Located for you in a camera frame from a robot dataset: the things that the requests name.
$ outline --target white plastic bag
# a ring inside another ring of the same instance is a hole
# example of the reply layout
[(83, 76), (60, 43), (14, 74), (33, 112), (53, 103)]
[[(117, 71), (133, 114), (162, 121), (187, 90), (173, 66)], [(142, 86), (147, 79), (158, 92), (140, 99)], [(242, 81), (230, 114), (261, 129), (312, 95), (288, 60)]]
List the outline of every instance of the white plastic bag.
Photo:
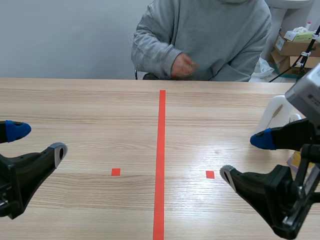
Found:
[(263, 79), (270, 74), (272, 74), (274, 69), (269, 66), (268, 62), (261, 57), (259, 58), (259, 61), (257, 62), (254, 73), (252, 74), (252, 77)]

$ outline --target hand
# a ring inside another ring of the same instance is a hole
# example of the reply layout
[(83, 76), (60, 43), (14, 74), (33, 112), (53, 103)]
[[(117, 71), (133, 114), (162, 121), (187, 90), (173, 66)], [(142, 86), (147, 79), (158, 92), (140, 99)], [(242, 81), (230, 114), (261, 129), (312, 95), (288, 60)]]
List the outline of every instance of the hand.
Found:
[(171, 77), (173, 79), (185, 78), (191, 76), (198, 68), (199, 65), (193, 62), (190, 57), (180, 53), (172, 65)]

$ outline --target hoodie sleeve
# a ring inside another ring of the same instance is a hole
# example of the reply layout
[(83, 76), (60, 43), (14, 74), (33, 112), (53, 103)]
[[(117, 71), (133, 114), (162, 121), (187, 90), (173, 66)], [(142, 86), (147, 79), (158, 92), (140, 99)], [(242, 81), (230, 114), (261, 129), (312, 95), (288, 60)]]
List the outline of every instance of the hoodie sleeve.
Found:
[(170, 44), (175, 22), (175, 1), (154, 0), (147, 7), (134, 33), (131, 60), (138, 71), (171, 77), (171, 69), (182, 52)]
[(270, 29), (271, 19), (268, 18), (263, 23), (261, 32), (255, 34), (247, 46), (232, 61), (226, 63), (211, 81), (249, 82), (264, 50)]

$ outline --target white object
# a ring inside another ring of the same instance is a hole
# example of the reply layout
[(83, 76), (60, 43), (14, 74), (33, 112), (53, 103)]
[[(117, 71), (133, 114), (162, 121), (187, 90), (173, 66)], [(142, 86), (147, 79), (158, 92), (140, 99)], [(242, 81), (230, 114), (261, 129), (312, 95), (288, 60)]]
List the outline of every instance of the white object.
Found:
[(307, 29), (308, 31), (310, 30), (310, 26), (311, 26), (311, 22), (308, 21), (305, 25), (305, 29)]
[(285, 122), (285, 125), (292, 123), (292, 122), (295, 122), (295, 121), (298, 121), (298, 120), (301, 120), (301, 119), (302, 119), (302, 117), (298, 113), (294, 113), (288, 118), (288, 120)]
[(264, 60), (263, 58), (259, 58), (259, 61), (257, 62), (254, 73), (252, 74), (252, 77), (263, 79), (270, 74), (272, 74), (274, 69), (269, 66), (268, 62)]
[(272, 27), (271, 33), (266, 40), (265, 48), (261, 53), (261, 58), (268, 60), (274, 49), (274, 44), (287, 10), (304, 8), (312, 3), (313, 0), (265, 0), (265, 2), (270, 7)]
[(301, 26), (301, 27), (296, 27), (295, 29), (293, 29), (292, 32), (298, 33), (298, 34), (303, 34), (303, 33), (309, 32), (309, 30), (306, 29), (305, 27)]
[(313, 36), (312, 36), (312, 39), (319, 42), (319, 40), (320, 40), (320, 34), (317, 35), (316, 32), (317, 32), (317, 31), (314, 31)]
[(275, 96), (266, 107), (255, 133), (284, 126), (293, 109), (284, 95)]
[[(301, 55), (304, 56), (304, 57), (309, 58), (309, 57), (311, 56), (311, 52), (305, 52), (305, 51), (303, 51), (303, 52), (301, 53)], [(304, 65), (304, 63), (298, 61), (298, 62), (296, 63), (296, 65), (299, 66), (299, 67), (301, 67), (301, 66)]]
[(284, 35), (284, 38), (293, 42), (298, 34), (299, 32), (297, 31), (287, 31), (286, 34)]

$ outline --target gray wall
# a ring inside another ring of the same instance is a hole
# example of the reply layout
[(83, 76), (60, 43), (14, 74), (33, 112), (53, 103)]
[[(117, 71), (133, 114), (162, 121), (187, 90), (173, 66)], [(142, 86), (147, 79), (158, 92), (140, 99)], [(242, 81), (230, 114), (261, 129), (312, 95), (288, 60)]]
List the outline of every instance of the gray wall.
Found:
[(133, 79), (152, 0), (0, 0), (0, 77)]
[(296, 27), (304, 27), (311, 21), (310, 30), (314, 31), (320, 26), (320, 0), (314, 0), (312, 4), (301, 9), (289, 9), (284, 17), (282, 30), (284, 32)]

